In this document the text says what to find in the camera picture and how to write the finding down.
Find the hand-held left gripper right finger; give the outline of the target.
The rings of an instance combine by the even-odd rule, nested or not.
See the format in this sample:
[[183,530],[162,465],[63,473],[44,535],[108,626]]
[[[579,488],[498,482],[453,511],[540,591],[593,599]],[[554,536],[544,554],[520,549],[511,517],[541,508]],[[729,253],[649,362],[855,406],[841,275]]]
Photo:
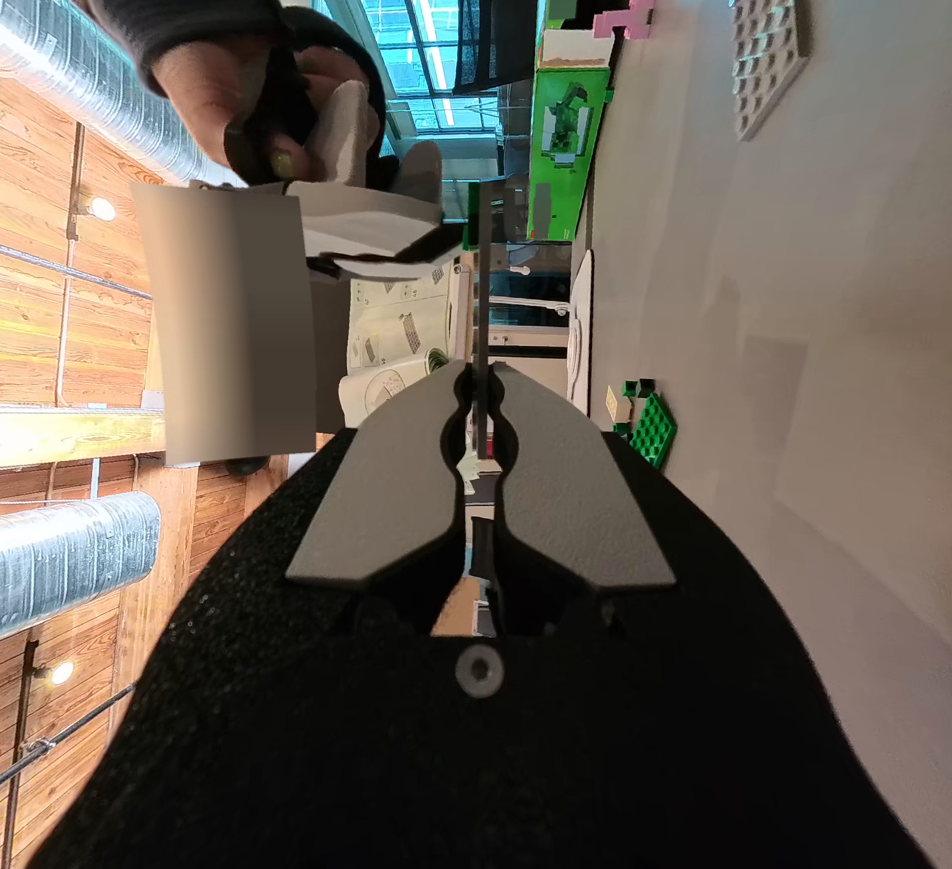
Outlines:
[[500,566],[550,566],[595,592],[676,585],[601,432],[576,406],[494,363],[491,420]]

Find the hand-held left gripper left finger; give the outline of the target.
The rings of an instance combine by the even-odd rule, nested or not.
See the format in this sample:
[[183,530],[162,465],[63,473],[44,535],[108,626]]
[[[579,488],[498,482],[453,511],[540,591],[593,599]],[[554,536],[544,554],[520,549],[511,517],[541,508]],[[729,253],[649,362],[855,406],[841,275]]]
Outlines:
[[398,392],[357,428],[286,577],[364,589],[463,524],[471,364],[452,361]]

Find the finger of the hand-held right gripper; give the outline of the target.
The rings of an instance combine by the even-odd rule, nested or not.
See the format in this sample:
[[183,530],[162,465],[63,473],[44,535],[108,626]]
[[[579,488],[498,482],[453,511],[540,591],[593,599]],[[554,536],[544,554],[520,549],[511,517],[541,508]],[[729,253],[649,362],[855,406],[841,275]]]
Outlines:
[[410,282],[428,278],[436,271],[451,265],[455,253],[445,253],[434,261],[397,262],[394,259],[358,260],[356,257],[320,255],[320,272],[338,280],[373,282]]
[[459,252],[463,226],[446,223],[432,202],[341,183],[292,182],[298,201],[303,256],[386,261],[436,261]]

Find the grey desk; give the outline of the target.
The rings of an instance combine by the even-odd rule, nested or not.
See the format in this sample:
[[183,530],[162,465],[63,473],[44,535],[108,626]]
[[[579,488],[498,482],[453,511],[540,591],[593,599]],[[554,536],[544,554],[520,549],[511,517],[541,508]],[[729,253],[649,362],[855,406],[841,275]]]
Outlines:
[[734,135],[728,0],[621,41],[581,241],[591,415],[652,377],[669,478],[797,625],[887,801],[950,867],[950,0],[809,0]]

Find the person's right hand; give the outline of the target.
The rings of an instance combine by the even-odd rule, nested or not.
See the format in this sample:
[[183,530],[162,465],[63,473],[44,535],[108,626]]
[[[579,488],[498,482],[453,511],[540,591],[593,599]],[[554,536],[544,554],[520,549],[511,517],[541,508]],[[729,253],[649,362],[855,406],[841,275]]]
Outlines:
[[[240,116],[253,112],[267,74],[268,57],[276,38],[244,35],[199,40],[177,46],[152,67],[157,86],[165,93],[184,126],[208,158],[231,166],[226,151],[227,129]],[[305,91],[308,112],[318,118],[335,91],[346,83],[362,87],[363,152],[375,141],[380,121],[369,102],[369,78],[349,55],[313,47],[294,55],[297,88]]]

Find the building instruction booklet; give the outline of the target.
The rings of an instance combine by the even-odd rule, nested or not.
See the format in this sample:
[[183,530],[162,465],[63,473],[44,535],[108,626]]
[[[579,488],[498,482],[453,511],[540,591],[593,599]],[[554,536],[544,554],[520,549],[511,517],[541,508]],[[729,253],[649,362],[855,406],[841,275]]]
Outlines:
[[347,374],[338,390],[346,426],[457,358],[459,282],[452,263],[413,281],[351,281]]

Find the green studded building plate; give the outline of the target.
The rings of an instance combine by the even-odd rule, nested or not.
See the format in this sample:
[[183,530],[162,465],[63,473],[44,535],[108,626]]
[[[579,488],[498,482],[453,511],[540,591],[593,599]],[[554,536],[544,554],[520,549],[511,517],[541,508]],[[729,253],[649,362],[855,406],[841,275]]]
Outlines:
[[637,402],[642,408],[629,445],[655,469],[661,470],[673,444],[677,423],[658,392],[653,391]]

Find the black mesh panel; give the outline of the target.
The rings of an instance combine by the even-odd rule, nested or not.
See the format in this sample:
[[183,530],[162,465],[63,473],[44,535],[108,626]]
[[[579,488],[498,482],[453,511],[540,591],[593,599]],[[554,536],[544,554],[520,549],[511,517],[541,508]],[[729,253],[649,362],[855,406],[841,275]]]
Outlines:
[[533,77],[538,0],[458,0],[458,10],[454,95]]

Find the pink brick figure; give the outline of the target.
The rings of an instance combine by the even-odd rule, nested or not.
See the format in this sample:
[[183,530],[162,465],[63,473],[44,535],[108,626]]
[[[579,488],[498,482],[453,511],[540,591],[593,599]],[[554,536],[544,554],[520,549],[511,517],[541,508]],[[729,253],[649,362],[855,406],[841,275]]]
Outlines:
[[624,30],[624,38],[647,40],[656,0],[629,0],[626,7],[609,9],[593,18],[592,35],[596,40],[606,40],[615,30]]

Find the silver ventilation duct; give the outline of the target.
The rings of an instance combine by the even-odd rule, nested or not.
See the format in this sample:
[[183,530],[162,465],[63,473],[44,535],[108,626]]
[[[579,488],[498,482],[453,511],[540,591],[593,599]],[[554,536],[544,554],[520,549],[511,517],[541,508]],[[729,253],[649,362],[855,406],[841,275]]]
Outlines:
[[1,0],[1,69],[167,182],[244,186],[71,0]]
[[147,577],[161,523],[143,492],[3,515],[1,637]]

